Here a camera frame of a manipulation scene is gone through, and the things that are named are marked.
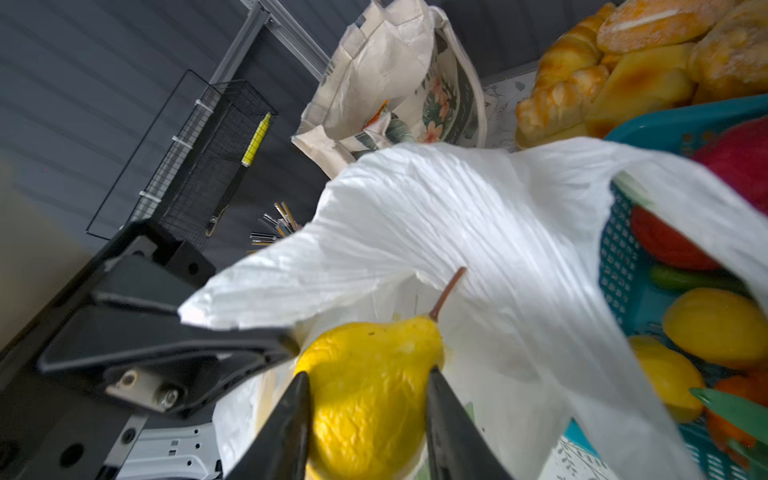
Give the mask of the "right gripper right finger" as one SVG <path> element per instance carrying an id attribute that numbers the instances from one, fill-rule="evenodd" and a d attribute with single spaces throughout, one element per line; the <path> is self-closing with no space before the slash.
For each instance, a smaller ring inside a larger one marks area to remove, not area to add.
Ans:
<path id="1" fill-rule="evenodd" d="M 432 479 L 513 479 L 437 367 L 428 377 L 426 439 Z"/>

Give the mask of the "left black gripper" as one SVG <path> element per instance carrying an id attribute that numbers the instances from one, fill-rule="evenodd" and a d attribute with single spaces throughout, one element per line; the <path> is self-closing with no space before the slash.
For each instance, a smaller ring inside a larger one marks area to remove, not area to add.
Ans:
<path id="1" fill-rule="evenodd" d="M 205 407 L 294 358 L 284 328 L 215 331 L 177 306 L 213 265 L 156 224 L 122 230 L 1 354 L 5 479 L 212 479 Z"/>

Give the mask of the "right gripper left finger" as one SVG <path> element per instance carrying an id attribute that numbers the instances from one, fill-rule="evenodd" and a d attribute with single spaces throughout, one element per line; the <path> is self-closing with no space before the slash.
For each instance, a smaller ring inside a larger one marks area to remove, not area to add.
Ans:
<path id="1" fill-rule="evenodd" d="M 226 479 L 304 479 L 310 432 L 310 379 L 302 371 Z"/>

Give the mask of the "yellow pear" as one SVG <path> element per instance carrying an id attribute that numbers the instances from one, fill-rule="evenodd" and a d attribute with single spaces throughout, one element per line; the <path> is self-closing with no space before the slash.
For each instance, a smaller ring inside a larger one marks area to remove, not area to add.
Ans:
<path id="1" fill-rule="evenodd" d="M 459 268 L 432 310 L 388 323 L 353 322 L 324 332 L 300 355 L 309 377 L 313 479 L 402 479 L 418 463 L 430 371 L 442 368 L 440 311 Z"/>

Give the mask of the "white plastic grocery bag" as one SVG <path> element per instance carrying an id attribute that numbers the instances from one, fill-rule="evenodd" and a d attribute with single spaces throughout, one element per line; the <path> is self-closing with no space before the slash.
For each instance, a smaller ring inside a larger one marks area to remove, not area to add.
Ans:
<path id="1" fill-rule="evenodd" d="M 575 138 L 522 152 L 403 143 L 329 182 L 314 218 L 212 277 L 179 308 L 212 330 L 388 321 L 463 278 L 441 321 L 444 375 L 494 456 L 536 478 L 576 420 L 622 479 L 698 479 L 599 286 L 625 173 L 651 210 L 767 301 L 767 220 L 708 169 Z"/>

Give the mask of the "cream canvas tote bag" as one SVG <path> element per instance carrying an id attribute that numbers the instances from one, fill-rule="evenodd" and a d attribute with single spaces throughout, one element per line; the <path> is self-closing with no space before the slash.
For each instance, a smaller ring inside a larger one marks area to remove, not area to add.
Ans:
<path id="1" fill-rule="evenodd" d="M 482 148 L 486 136 L 481 82 L 445 11 L 373 1 L 346 29 L 292 142 L 335 178 L 399 143 Z"/>

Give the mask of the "yellow lemon lower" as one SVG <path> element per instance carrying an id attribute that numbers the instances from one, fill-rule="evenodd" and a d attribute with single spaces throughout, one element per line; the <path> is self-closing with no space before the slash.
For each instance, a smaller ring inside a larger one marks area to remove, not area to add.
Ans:
<path id="1" fill-rule="evenodd" d="M 704 404 L 690 390 L 703 389 L 706 385 L 693 363 L 650 336 L 632 336 L 628 342 L 674 421 L 688 424 L 698 419 Z"/>

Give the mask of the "yellow lemon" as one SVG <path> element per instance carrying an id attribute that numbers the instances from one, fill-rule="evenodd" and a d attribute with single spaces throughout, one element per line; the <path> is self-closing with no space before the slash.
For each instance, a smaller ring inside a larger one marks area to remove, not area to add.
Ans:
<path id="1" fill-rule="evenodd" d="M 666 310 L 662 330 L 676 346 L 731 369 L 767 364 L 767 317 L 756 302 L 713 288 L 684 293 Z"/>
<path id="2" fill-rule="evenodd" d="M 632 336 L 628 342 L 674 421 L 688 424 L 698 419 L 704 404 L 690 390 L 703 389 L 706 385 L 693 363 L 650 336 Z"/>

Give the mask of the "teal plastic basket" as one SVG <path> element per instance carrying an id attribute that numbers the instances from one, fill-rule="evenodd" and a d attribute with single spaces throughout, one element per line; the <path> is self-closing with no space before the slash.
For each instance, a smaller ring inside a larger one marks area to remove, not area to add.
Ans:
<path id="1" fill-rule="evenodd" d="M 660 150 L 684 157 L 693 155 L 718 134 L 742 122 L 767 114 L 765 94 L 725 100 L 640 116 L 607 135 L 609 141 L 634 147 Z M 682 294 L 680 288 L 653 280 L 655 260 L 637 243 L 630 230 L 630 210 L 641 201 L 637 187 L 618 176 L 611 185 L 615 202 L 603 231 L 600 250 L 600 286 L 622 331 L 627 335 L 647 334 L 666 346 L 674 344 L 663 336 L 662 315 Z M 707 479 L 765 479 L 767 446 L 736 450 L 755 459 L 749 470 L 742 469 L 720 451 L 708 434 L 704 417 L 681 425 L 682 438 L 694 462 Z"/>

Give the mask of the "yellow lemon upper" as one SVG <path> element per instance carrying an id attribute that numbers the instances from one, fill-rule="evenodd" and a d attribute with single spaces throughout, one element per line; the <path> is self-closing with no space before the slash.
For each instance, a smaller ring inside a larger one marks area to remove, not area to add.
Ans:
<path id="1" fill-rule="evenodd" d="M 767 317 L 756 302 L 713 288 L 684 293 L 666 310 L 662 330 L 676 346 L 731 369 L 767 364 Z"/>

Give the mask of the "red tomato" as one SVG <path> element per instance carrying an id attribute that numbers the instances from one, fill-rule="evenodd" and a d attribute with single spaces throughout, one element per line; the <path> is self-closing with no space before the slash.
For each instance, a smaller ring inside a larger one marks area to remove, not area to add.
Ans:
<path id="1" fill-rule="evenodd" d="M 630 228 L 638 243 L 659 262 L 682 270 L 713 271 L 720 268 L 694 243 L 640 206 L 630 214 Z"/>

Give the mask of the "upper pink dragon fruit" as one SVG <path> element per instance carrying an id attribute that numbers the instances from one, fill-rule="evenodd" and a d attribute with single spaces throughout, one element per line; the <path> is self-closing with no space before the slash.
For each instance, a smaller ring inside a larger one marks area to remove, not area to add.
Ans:
<path id="1" fill-rule="evenodd" d="M 691 157 L 767 214 L 767 117 L 729 128 Z"/>

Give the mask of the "yellow bread tray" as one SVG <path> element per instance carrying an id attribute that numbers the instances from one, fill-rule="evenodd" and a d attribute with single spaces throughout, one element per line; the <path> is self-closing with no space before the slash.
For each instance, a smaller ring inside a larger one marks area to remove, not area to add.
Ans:
<path id="1" fill-rule="evenodd" d="M 766 2 L 607 3 L 540 58 L 516 142 L 604 138 L 645 114 L 766 91 Z"/>

